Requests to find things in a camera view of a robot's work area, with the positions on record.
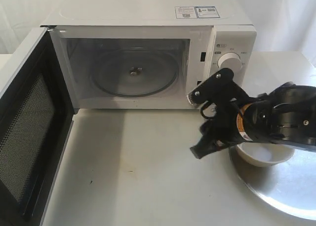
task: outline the microwave door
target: microwave door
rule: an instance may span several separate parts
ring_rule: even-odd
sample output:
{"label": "microwave door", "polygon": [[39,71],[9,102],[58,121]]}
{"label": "microwave door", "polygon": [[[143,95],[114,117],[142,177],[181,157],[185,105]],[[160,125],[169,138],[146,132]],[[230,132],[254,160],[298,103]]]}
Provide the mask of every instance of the microwave door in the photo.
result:
{"label": "microwave door", "polygon": [[0,69],[0,219],[36,226],[74,108],[46,28],[33,29]]}

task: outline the microwave top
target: microwave top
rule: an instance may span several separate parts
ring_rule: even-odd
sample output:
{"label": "microwave top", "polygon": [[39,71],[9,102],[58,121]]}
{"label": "microwave top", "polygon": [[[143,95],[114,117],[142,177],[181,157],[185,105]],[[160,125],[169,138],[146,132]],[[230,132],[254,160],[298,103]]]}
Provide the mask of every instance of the microwave top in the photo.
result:
{"label": "microwave top", "polygon": [[64,0],[44,26],[252,25],[235,0]]}

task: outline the white table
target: white table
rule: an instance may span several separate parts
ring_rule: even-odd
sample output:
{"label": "white table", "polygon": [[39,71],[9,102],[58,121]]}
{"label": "white table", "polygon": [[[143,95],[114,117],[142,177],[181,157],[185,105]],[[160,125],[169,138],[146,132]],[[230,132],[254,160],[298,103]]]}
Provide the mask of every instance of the white table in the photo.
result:
{"label": "white table", "polygon": [[[314,74],[298,52],[254,52],[243,87],[256,95]],[[44,226],[315,225],[253,195],[227,151],[195,159],[196,111],[81,110],[74,121]]]}

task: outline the round metal plate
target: round metal plate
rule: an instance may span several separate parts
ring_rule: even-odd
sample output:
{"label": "round metal plate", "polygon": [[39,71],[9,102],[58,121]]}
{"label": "round metal plate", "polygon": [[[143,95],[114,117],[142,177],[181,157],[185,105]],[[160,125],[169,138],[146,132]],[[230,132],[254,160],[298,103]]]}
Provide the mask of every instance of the round metal plate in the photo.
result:
{"label": "round metal plate", "polygon": [[179,65],[172,55],[131,48],[101,56],[94,64],[92,80],[112,95],[139,97],[164,90],[178,72]]}
{"label": "round metal plate", "polygon": [[246,163],[232,147],[239,178],[271,206],[300,218],[316,220],[316,153],[296,150],[287,162],[268,168]]}

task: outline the label sticker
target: label sticker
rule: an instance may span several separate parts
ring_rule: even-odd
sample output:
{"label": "label sticker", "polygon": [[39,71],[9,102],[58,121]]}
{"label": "label sticker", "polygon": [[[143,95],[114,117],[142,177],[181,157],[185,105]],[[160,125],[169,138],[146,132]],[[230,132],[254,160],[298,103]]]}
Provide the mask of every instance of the label sticker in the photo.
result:
{"label": "label sticker", "polygon": [[[241,108],[241,113],[244,114],[245,111],[247,110],[247,108],[251,105],[250,104],[247,104],[245,106],[243,106]],[[243,119],[241,117],[241,115],[237,114],[237,118],[236,118],[236,125],[237,125],[237,129],[239,131],[239,134],[241,135],[241,137],[243,137],[246,141],[253,141],[246,133],[244,127],[243,127]]]}
{"label": "label sticker", "polygon": [[182,19],[197,18],[194,7],[175,7],[176,17]]}
{"label": "label sticker", "polygon": [[195,7],[198,18],[219,18],[215,6],[198,6]]}

